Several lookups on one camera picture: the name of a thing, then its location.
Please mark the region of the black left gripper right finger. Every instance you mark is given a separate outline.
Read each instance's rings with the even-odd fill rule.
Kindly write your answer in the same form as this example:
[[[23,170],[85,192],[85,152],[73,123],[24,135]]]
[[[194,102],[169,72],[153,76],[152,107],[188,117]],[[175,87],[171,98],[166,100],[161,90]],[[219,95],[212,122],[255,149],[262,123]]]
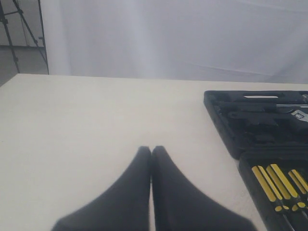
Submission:
[[[152,152],[152,194],[158,231],[254,231],[248,219],[203,194],[163,146]]]

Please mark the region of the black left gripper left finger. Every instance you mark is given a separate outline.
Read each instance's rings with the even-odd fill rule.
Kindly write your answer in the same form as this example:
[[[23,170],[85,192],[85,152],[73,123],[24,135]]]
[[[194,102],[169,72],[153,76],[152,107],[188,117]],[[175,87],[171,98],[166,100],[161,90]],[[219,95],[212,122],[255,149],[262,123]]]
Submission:
[[[151,151],[141,146],[124,173],[104,193],[59,219],[54,231],[148,231]]]

